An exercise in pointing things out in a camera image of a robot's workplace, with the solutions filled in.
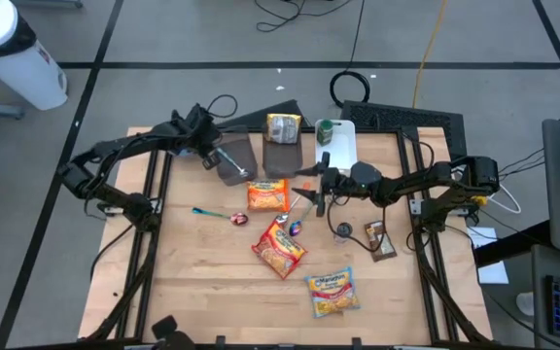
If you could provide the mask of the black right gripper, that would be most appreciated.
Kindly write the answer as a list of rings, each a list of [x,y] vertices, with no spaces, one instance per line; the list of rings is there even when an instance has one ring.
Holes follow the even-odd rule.
[[[293,191],[305,199],[308,199],[313,205],[317,205],[316,215],[323,217],[326,211],[326,197],[328,195],[339,195],[344,193],[347,188],[348,177],[343,175],[336,167],[330,167],[331,154],[323,152],[321,161],[315,165],[297,170],[297,176],[317,177],[320,175],[319,192],[293,188]]]

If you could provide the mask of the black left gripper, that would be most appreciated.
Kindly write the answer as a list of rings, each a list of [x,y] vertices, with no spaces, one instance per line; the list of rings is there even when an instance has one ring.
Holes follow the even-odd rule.
[[[178,138],[174,155],[181,149],[194,149],[199,156],[204,156],[202,165],[205,170],[211,170],[221,163],[219,153],[212,151],[223,142],[225,134],[220,133],[214,118],[205,108],[196,103],[184,118],[173,110],[172,122],[177,127]]]

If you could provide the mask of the orange ramen packet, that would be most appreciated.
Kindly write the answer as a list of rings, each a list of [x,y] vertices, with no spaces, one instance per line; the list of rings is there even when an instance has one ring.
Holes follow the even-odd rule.
[[[288,180],[251,181],[247,185],[247,209],[287,212],[290,208]]]

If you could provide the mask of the green-lid spice jar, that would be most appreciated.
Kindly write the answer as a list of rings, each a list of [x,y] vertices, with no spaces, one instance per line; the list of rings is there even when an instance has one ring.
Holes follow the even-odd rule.
[[[333,140],[334,124],[331,120],[319,120],[317,128],[317,142],[321,146],[326,146]]]

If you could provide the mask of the black-lid purple-label spice jar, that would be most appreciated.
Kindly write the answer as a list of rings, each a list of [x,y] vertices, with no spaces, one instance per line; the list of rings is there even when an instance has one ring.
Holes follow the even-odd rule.
[[[334,241],[336,244],[344,244],[350,240],[352,227],[348,223],[340,223],[334,231]]]

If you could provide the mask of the teal-handled reddish spoon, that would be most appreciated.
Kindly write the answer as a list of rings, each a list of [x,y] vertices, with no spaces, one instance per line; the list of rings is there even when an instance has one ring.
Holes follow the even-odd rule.
[[[222,213],[217,213],[217,212],[204,210],[204,209],[201,209],[201,208],[198,208],[198,207],[193,207],[192,212],[195,213],[195,214],[199,214],[199,215],[206,215],[206,216],[226,219],[226,220],[230,221],[233,225],[238,226],[238,227],[245,226],[249,221],[248,216],[246,214],[240,213],[240,212],[237,212],[237,213],[234,213],[234,214],[231,214],[231,215],[227,215],[227,214],[222,214]]]

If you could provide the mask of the grey plastic bin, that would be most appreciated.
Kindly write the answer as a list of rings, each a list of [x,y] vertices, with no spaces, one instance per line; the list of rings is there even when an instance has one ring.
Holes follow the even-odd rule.
[[[303,165],[301,129],[295,144],[278,144],[266,139],[267,126],[262,125],[262,168],[269,179],[294,178]]]

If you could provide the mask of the white plastic bin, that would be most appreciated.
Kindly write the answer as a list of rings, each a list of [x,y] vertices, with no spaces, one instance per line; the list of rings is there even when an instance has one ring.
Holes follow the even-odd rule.
[[[355,125],[348,120],[318,120],[315,134],[318,134],[321,126],[328,125],[332,127],[331,142],[321,145],[318,140],[315,141],[315,160],[321,160],[323,153],[328,152],[330,167],[338,168],[343,175],[349,175],[351,167],[358,161]]]

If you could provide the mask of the black wedge panel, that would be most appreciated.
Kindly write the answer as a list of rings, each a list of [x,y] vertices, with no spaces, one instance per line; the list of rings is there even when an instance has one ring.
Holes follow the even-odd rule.
[[[266,124],[268,114],[293,114],[301,115],[303,117],[303,113],[298,106],[298,102],[291,99],[225,122],[217,122],[217,126],[229,127],[235,125],[246,125],[251,128],[260,128]]]

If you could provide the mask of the brown snack bar packet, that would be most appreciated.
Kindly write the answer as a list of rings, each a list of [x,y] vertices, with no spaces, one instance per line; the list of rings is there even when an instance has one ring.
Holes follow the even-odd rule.
[[[397,255],[382,221],[365,224],[364,229],[371,250],[370,254],[375,263],[394,258]]]

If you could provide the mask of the black blocky object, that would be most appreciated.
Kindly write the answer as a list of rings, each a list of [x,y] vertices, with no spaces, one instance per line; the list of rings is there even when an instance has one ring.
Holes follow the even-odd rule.
[[[157,340],[152,350],[195,350],[195,343],[184,332],[178,330],[173,316],[169,315],[152,325]]]

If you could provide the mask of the white trash bin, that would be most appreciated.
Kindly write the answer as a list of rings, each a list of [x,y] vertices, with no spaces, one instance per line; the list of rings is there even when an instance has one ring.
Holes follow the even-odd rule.
[[[68,80],[10,0],[0,0],[0,81],[36,109],[68,100]]]

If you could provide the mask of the white computer mouse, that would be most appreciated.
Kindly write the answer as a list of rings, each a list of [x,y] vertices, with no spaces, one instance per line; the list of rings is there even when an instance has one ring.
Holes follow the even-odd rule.
[[[519,311],[528,317],[533,317],[535,314],[534,306],[534,293],[525,292],[520,293],[515,298],[515,303]]]

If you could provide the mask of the orange-handled spoon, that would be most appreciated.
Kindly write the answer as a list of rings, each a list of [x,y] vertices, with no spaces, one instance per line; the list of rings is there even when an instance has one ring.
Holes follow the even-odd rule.
[[[311,187],[310,182],[306,182],[302,185],[301,189],[302,190],[309,190],[310,187]],[[300,201],[300,198],[301,198],[301,196],[299,194],[297,194],[296,198],[291,203],[288,211],[276,216],[275,220],[278,224],[280,224],[281,226],[284,226],[288,222],[290,213],[295,208],[295,206],[298,204],[298,202]]]

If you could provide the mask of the black aluminium table frame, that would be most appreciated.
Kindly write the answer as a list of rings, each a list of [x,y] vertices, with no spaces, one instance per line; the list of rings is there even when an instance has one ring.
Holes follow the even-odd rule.
[[[438,160],[432,158],[428,165],[425,165],[423,163],[422,150],[423,148],[425,148],[426,144],[425,142],[420,140],[417,135],[409,133],[405,127],[396,129],[395,133],[399,141],[398,149],[401,160],[406,159],[406,150],[404,143],[411,142],[413,147],[414,159],[418,166],[417,171],[426,169],[432,166],[434,163],[438,162]],[[157,152],[159,151],[149,152],[148,154],[154,156],[157,154]],[[409,173],[412,172],[409,172],[408,165],[406,163],[403,163],[402,176]],[[424,194],[422,201],[427,198],[435,198],[428,196],[427,192],[428,191],[420,192]],[[92,340],[106,339],[113,328],[117,327],[120,320],[123,319],[124,314],[128,310],[134,295],[136,293],[144,294],[148,290],[145,284],[153,275],[153,268],[157,255],[158,233],[160,231],[162,220],[162,199],[160,197],[152,198],[147,194],[142,194],[151,200],[155,212],[159,217],[159,226],[151,231],[141,231],[136,229],[133,224],[130,224],[131,229],[135,230],[136,232],[147,232],[151,235],[149,252],[143,263],[136,264],[132,272],[129,273],[121,299],[116,303],[114,309],[110,312],[108,317],[99,325],[97,330],[90,334],[89,337]],[[326,197],[326,211],[324,216],[329,216],[331,208],[335,205],[335,201],[339,197],[341,196],[328,195]],[[469,205],[475,205],[479,197],[480,196],[476,197]],[[95,200],[97,200],[98,202],[97,206],[99,209],[114,207],[99,199]],[[421,227],[419,225],[419,214],[420,213],[415,214],[412,217],[412,230],[410,232],[410,236],[415,240],[414,252],[421,274],[421,282],[424,287],[423,295],[427,297],[431,292],[436,292],[438,294],[445,313],[446,325],[451,333],[462,332],[470,343],[488,343],[488,338],[478,331],[478,329],[466,317],[461,308],[450,295],[447,280],[443,275],[443,258],[441,255],[441,249],[438,245],[438,236],[440,232],[428,231]]]

